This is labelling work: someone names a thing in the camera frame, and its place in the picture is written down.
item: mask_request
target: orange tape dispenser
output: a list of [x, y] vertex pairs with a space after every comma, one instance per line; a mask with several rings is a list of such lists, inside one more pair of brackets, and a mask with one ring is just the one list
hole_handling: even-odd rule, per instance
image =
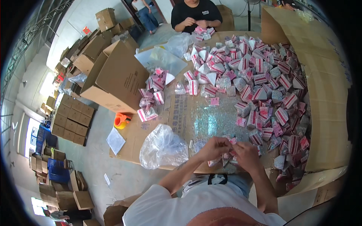
[[131, 119], [132, 118], [127, 115], [117, 113], [114, 119], [114, 127], [116, 127], [117, 129], [124, 129], [127, 123], [131, 121]]

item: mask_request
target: fan pole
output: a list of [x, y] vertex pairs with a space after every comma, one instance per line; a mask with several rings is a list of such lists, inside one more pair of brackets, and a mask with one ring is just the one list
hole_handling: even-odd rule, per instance
[[248, 1], [248, 31], [250, 31], [250, 3]]

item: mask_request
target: worker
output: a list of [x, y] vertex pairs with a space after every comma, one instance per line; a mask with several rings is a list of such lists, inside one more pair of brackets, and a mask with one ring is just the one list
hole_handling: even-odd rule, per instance
[[278, 8], [287, 9], [291, 11], [299, 9], [299, 7], [295, 4], [294, 0], [281, 0]]
[[218, 27], [222, 22], [220, 11], [210, 0], [184, 0], [177, 3], [171, 13], [171, 25], [177, 32], [191, 34], [197, 26]]
[[[202, 163], [232, 150], [249, 178], [239, 174], [193, 177]], [[248, 201], [251, 179], [255, 184], [257, 207]], [[172, 198], [182, 185], [182, 197]], [[152, 185], [127, 209], [122, 219], [125, 226], [286, 223], [278, 215], [277, 197], [259, 161], [257, 147], [247, 142], [232, 145], [221, 137], [211, 138], [197, 154]]]
[[133, 0], [132, 6], [136, 11], [138, 11], [139, 18], [142, 23], [144, 23], [146, 29], [150, 32], [151, 35], [154, 34], [159, 24], [151, 12], [150, 6], [146, 3], [145, 0]]
[[90, 220], [92, 214], [89, 210], [68, 210], [68, 211], [53, 211], [50, 213], [49, 210], [43, 209], [45, 216], [59, 222], [75, 223], [83, 220]]

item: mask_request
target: hand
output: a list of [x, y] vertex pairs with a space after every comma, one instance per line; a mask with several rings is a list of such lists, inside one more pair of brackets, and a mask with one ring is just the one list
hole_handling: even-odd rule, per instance
[[198, 20], [195, 23], [202, 28], [209, 27], [209, 22], [207, 20]]
[[248, 173], [253, 174], [264, 168], [259, 161], [258, 148], [249, 142], [237, 142], [233, 146], [239, 165]]
[[222, 153], [232, 150], [232, 144], [227, 138], [213, 137], [196, 154], [201, 161], [206, 162], [218, 158]]
[[188, 27], [188, 26], [192, 26], [194, 23], [195, 23], [195, 19], [188, 17], [182, 22], [182, 25], [184, 25], [185, 27]]

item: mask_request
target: window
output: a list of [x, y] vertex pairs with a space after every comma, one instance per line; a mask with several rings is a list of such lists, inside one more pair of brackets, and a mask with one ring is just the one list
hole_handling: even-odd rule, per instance
[[40, 88], [39, 93], [43, 96], [53, 96], [55, 87], [53, 86], [54, 74], [49, 72]]
[[36, 215], [45, 216], [43, 213], [43, 209], [48, 209], [42, 200], [36, 199], [34, 197], [31, 198], [31, 203], [33, 205], [34, 213]]
[[39, 126], [40, 122], [30, 118], [25, 141], [25, 157], [27, 158], [29, 158], [29, 148], [33, 149], [34, 151], [36, 149]]

